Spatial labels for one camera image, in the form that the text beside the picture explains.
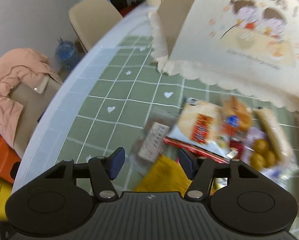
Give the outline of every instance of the beige chair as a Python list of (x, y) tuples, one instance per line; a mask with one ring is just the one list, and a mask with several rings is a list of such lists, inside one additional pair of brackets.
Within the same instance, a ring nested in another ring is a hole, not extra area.
[(81, 1), (70, 9), (69, 17), (85, 52), (123, 18), (107, 0)]
[(60, 87), (61, 84), (49, 78), (42, 94), (35, 92), (23, 83), (11, 91), (10, 98), (23, 105), (14, 139), (14, 150), (21, 159), (38, 124), (38, 120)]

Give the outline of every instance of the cartoon illustration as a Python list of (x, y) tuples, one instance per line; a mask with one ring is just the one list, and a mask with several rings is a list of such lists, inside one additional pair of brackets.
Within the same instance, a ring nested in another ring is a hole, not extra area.
[(265, 35), (282, 41), (281, 33), (285, 29), (286, 20), (280, 12), (273, 8), (266, 8), (263, 13), (263, 23), (266, 26)]
[(287, 21), (281, 10), (261, 9), (253, 0), (231, 0), (230, 3), (236, 22), (220, 37), (225, 49), (237, 50), (235, 55), (261, 64), (266, 62), (273, 68), (295, 65), (297, 56), (291, 43), (282, 38)]
[(254, 30), (259, 25), (259, 12), (252, 0), (231, 0), (233, 11), (237, 19), (236, 26)]

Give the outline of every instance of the screw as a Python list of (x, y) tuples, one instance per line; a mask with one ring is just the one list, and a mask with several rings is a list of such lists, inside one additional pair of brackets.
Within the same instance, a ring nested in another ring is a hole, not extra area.
[(115, 192), (112, 190), (103, 190), (100, 192), (101, 198), (113, 198), (115, 196)]
[(189, 196), (190, 198), (200, 198), (203, 196), (203, 192), (199, 190), (191, 190), (187, 192), (187, 196)]

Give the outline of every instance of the puffer jacket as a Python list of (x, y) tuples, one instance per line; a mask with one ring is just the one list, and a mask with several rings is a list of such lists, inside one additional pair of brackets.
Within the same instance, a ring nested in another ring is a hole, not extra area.
[(24, 83), (36, 90), (45, 75), (62, 83), (48, 58), (34, 49), (13, 49), (0, 58), (0, 135), (12, 148), (23, 105), (9, 98), (11, 89)]

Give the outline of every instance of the round snack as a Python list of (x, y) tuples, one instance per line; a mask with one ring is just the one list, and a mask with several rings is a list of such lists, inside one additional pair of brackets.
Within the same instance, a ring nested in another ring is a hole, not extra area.
[(268, 150), (264, 155), (264, 158), (266, 160), (265, 168), (269, 168), (271, 166), (274, 166), (276, 163), (276, 155), (273, 151)]
[(255, 140), (253, 150), (260, 155), (264, 155), (268, 151), (268, 142), (264, 139)]
[(256, 170), (260, 171), (266, 165), (264, 157), (258, 153), (253, 153), (250, 158), (250, 165)]

